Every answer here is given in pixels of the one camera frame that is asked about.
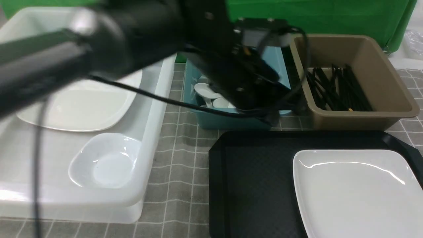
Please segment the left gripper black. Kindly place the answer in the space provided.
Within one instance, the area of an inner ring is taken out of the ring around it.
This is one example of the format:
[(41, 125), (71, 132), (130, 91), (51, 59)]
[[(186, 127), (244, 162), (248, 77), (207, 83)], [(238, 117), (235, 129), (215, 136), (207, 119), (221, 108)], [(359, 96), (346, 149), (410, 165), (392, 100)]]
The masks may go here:
[(253, 47), (234, 47), (232, 52), (192, 50), (185, 53), (190, 61), (235, 108), (209, 108), (189, 104), (191, 110), (231, 118), (254, 118), (276, 126), (279, 117), (298, 104), (298, 88), (279, 82), (279, 74)]

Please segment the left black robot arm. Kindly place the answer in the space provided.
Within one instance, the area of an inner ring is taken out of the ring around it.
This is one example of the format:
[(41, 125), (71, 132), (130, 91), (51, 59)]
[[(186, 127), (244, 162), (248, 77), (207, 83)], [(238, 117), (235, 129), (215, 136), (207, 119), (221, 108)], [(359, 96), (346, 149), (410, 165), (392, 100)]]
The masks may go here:
[[(292, 110), (301, 86), (289, 89), (262, 59), (272, 38), (303, 30), (285, 20), (232, 23), (225, 0), (103, 0), (76, 10), (65, 29), (1, 44), (1, 117), (82, 78), (168, 104), (274, 125)], [(236, 113), (154, 95), (117, 80), (183, 53)]]

